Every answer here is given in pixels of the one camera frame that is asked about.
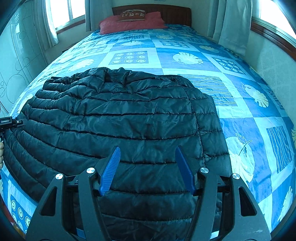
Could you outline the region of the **person's left hand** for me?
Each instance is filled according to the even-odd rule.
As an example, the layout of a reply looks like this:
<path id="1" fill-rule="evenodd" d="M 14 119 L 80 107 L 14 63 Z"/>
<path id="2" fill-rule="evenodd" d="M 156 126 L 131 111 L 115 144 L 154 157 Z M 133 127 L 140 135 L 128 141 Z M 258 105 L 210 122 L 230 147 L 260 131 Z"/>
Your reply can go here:
<path id="1" fill-rule="evenodd" d="M 4 166 L 4 144 L 0 141 L 0 169 Z"/>

